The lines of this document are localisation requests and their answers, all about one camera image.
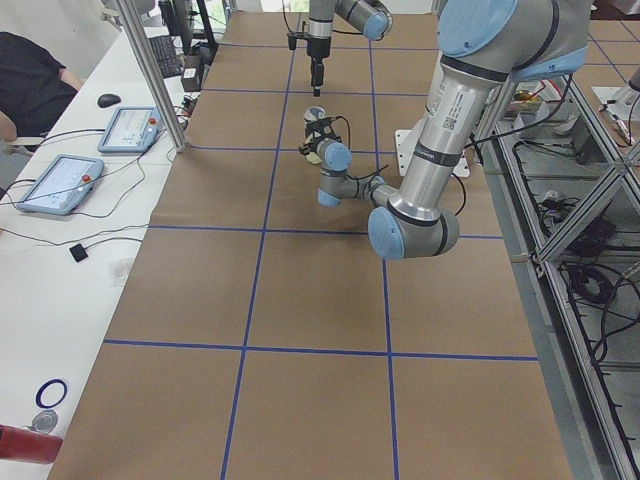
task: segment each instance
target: table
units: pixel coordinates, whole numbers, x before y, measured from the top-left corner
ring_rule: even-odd
[[[148,28],[149,36],[166,34],[165,28]],[[184,91],[180,77],[166,79],[174,105]],[[102,93],[116,93],[122,102],[100,109]],[[118,106],[153,105],[153,99],[137,66],[125,33],[122,33],[98,64],[84,87],[69,105],[51,135],[77,129],[104,128]],[[109,237],[143,238],[151,210],[157,203],[171,161],[175,156],[169,135],[163,135],[140,160],[135,156],[102,156],[96,149],[99,134],[63,136],[45,143],[30,159],[19,179],[37,178],[56,155],[69,153],[102,158],[108,177],[101,180],[78,211],[108,213],[122,194],[146,177],[107,218],[79,215],[52,217],[20,213],[0,202],[0,228],[52,242],[82,238],[104,230],[135,225],[120,233],[87,240],[89,245]],[[18,200],[26,188],[10,191]],[[128,270],[138,252],[134,241],[110,241],[89,250],[89,258],[75,263],[67,246],[0,233],[0,298],[3,316],[0,336],[0,423],[30,424],[41,410],[34,401],[38,388],[53,378],[69,386],[66,399],[55,408],[59,423],[53,434],[64,436],[76,409],[93,360],[116,307]],[[41,479],[50,465],[0,461],[0,478]]]

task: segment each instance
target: computer mouse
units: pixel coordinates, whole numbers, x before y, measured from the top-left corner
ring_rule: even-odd
[[[107,108],[121,101],[122,99],[115,93],[103,93],[98,97],[98,106],[100,108]]]

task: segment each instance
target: white robotic arm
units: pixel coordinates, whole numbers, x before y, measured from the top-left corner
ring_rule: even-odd
[[[399,189],[376,177],[364,197],[377,206],[369,238],[385,259],[434,256],[459,236],[453,213],[438,202],[487,100],[496,86],[573,73],[584,63],[591,0],[449,0],[438,24],[443,75],[432,85],[424,128]],[[333,148],[332,152],[344,153]],[[338,162],[344,167],[345,161]],[[332,182],[319,199],[329,204],[340,171],[323,159]]]
[[[323,60],[331,53],[333,17],[338,14],[369,40],[380,40],[391,30],[389,10],[379,0],[310,0],[309,31],[289,32],[289,48],[295,50],[298,40],[307,42],[311,57],[313,95],[320,96],[324,83]]]

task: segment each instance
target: tablet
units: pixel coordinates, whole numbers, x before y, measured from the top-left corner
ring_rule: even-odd
[[[100,178],[104,162],[96,158],[58,155],[38,177],[16,208],[23,212],[68,215]]]
[[[98,151],[112,155],[144,153],[156,141],[161,124],[155,107],[120,107],[113,113]]]

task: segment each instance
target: red can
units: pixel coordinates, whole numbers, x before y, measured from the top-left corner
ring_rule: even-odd
[[[62,438],[0,425],[0,458],[17,462],[53,463]]]

